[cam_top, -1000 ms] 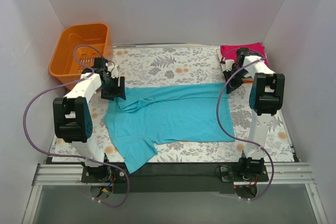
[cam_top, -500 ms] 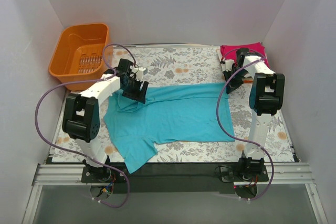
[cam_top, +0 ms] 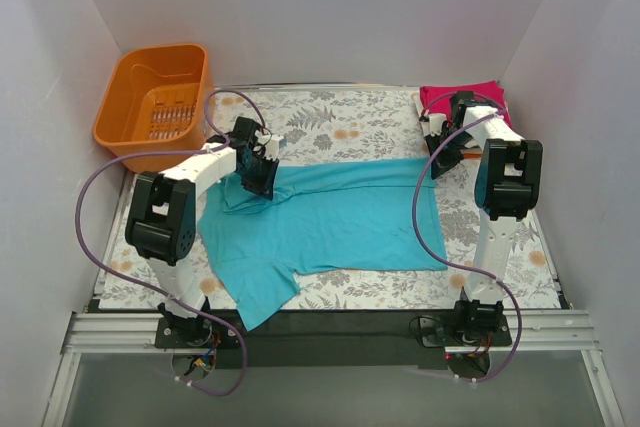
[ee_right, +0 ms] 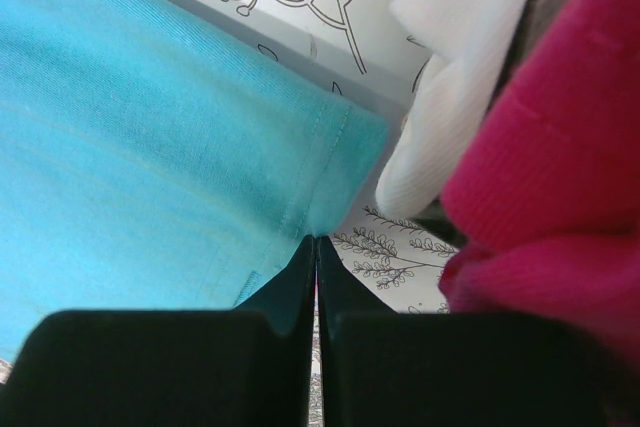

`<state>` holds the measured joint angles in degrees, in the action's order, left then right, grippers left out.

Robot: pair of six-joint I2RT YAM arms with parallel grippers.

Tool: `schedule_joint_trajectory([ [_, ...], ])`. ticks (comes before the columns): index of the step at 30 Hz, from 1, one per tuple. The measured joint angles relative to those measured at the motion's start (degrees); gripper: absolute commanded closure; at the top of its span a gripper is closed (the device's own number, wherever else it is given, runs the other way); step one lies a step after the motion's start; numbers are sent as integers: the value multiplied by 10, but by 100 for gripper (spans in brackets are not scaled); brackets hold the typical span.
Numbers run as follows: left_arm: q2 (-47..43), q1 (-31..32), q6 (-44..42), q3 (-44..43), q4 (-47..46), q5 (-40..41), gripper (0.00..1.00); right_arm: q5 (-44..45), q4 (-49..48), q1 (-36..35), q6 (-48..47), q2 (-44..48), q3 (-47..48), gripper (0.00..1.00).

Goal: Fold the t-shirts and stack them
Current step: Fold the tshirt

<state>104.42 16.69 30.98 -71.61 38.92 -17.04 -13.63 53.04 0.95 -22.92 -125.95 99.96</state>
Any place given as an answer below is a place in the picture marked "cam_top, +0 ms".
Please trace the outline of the teal t-shirt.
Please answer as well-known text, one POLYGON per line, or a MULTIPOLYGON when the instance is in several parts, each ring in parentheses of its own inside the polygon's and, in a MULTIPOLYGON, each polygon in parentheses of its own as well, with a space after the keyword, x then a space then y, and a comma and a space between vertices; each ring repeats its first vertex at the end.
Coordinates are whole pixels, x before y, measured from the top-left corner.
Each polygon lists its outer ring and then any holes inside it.
POLYGON ((271 200, 228 176, 206 193, 198 231, 248 330, 333 269, 439 271, 446 255, 425 160, 281 167, 271 200))

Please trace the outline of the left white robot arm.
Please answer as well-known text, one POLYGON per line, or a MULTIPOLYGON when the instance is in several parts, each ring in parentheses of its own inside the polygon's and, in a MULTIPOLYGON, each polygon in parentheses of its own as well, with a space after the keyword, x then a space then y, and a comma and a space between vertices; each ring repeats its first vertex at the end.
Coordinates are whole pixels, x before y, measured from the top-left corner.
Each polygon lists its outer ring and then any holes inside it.
POLYGON ((239 117, 230 132, 210 137, 201 154, 159 173, 143 172, 136 180, 125 240, 148 261, 167 293, 158 310, 169 329, 190 346, 205 345, 213 333, 211 320, 199 313, 208 302, 189 260, 197 200, 228 176, 244 191, 271 200, 284 145, 283 136, 239 117))

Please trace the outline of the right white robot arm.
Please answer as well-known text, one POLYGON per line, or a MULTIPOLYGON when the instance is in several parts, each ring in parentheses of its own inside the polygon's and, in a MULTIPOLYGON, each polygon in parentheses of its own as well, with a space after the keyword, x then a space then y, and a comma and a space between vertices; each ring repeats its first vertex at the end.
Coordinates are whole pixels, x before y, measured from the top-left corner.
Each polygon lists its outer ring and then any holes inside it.
POLYGON ((496 102, 471 91, 457 91, 447 98, 448 114, 424 107, 419 115, 434 158, 431 178, 457 166, 469 143, 481 151, 474 186, 478 244, 460 299, 450 314, 450 331, 464 344, 487 343, 508 332, 500 282, 516 231, 539 198, 543 147, 515 133, 506 121, 506 109, 496 102))

